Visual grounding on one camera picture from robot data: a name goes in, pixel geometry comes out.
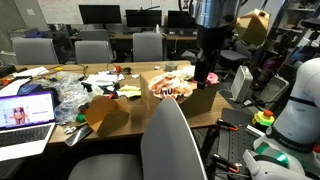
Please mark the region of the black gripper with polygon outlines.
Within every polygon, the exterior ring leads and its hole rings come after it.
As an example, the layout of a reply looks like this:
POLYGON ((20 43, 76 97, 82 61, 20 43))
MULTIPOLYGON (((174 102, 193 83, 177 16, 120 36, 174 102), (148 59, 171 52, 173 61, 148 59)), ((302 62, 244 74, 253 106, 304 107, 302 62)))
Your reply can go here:
POLYGON ((208 74, 214 69, 217 51, 204 51, 199 60, 196 61, 194 80, 198 89, 204 89, 208 74))

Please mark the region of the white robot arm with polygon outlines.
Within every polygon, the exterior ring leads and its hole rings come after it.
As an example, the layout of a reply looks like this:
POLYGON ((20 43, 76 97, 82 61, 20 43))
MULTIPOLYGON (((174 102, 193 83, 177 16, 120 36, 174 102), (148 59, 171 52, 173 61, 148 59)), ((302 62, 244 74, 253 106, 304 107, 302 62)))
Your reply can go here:
MULTIPOLYGON (((197 24, 197 44, 203 51, 196 61, 194 80, 206 86, 215 57, 224 47, 226 32, 235 24, 241 0, 196 0, 191 11, 197 24)), ((252 180, 313 180, 319 174, 314 148, 320 137, 320 59, 299 66, 287 104, 277 119, 257 138, 243 159, 252 180)))

